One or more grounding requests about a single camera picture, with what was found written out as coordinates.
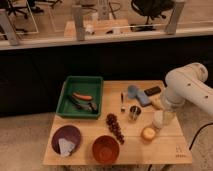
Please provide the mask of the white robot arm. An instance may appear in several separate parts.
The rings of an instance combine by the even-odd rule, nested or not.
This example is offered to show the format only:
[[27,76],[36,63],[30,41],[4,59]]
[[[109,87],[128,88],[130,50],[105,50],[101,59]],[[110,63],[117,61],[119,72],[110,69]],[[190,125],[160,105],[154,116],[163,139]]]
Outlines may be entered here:
[[201,63],[190,63],[166,74],[166,88],[160,96],[164,125],[171,123],[185,101],[213,116],[213,88],[205,84],[207,78],[208,70]]

